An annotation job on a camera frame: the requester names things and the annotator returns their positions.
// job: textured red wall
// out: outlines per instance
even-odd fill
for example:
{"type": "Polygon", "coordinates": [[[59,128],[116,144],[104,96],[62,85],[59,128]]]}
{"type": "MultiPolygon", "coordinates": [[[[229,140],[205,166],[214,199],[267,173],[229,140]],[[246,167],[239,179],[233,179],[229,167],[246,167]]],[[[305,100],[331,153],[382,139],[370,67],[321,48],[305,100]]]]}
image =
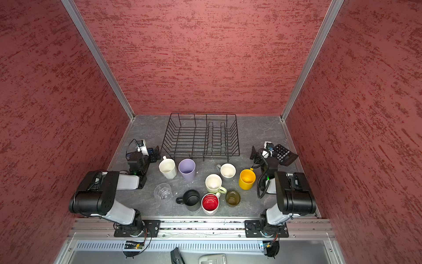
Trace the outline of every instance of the textured red wall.
{"type": "Polygon", "coordinates": [[[422,263],[421,12],[345,1],[287,119],[348,264],[422,263]]]}
{"type": "Polygon", "coordinates": [[[51,263],[128,123],[59,0],[0,1],[1,263],[51,263]]]}
{"type": "Polygon", "coordinates": [[[330,0],[75,0],[136,114],[280,114],[330,0]]]}

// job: yellow mug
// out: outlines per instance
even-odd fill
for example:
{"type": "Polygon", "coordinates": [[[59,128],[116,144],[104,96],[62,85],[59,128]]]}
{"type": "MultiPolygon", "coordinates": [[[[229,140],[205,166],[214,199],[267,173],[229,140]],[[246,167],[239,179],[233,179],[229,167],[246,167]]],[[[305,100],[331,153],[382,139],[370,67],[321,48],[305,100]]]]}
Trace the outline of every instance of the yellow mug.
{"type": "Polygon", "coordinates": [[[239,186],[244,190],[250,190],[254,185],[254,182],[257,178],[255,173],[253,172],[254,169],[244,169],[240,173],[239,177],[239,186]]]}

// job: dish rack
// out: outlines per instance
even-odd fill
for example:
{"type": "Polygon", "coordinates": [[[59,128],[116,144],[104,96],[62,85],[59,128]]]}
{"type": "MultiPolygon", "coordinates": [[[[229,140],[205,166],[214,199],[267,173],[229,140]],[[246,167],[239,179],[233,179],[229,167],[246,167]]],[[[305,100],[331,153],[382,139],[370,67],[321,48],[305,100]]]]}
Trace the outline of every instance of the dish rack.
{"type": "Polygon", "coordinates": [[[172,113],[161,146],[171,158],[227,159],[239,156],[235,114],[172,113]]]}

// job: black mounting plate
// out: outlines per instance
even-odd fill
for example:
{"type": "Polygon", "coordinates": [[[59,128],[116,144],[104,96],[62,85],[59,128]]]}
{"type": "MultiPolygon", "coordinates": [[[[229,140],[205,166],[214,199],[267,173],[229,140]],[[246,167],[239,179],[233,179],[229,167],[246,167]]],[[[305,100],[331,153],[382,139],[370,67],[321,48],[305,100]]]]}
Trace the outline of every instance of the black mounting plate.
{"type": "MultiPolygon", "coordinates": [[[[152,235],[152,237],[157,237],[158,231],[160,230],[160,220],[144,220],[143,221],[144,226],[149,229],[149,232],[151,234],[148,234],[148,236],[152,235]]],[[[135,226],[121,226],[117,225],[116,230],[114,231],[114,237],[130,237],[135,239],[135,237],[130,236],[129,234],[132,234],[134,231],[137,230],[137,227],[135,226]]]]}
{"type": "MultiPolygon", "coordinates": [[[[258,220],[246,220],[245,233],[246,237],[265,237],[261,233],[261,226],[258,220]]],[[[289,237],[289,231],[287,230],[286,223],[279,226],[279,237],[289,237]]]]}

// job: white mug handle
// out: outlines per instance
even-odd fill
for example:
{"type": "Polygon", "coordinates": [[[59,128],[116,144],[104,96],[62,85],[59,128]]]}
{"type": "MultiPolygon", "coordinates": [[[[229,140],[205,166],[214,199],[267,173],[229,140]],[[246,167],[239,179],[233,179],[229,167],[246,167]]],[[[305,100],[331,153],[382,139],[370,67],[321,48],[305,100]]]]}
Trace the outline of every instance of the white mug handle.
{"type": "Polygon", "coordinates": [[[227,189],[224,187],[220,187],[220,190],[218,191],[218,193],[227,193],[227,189]]]}

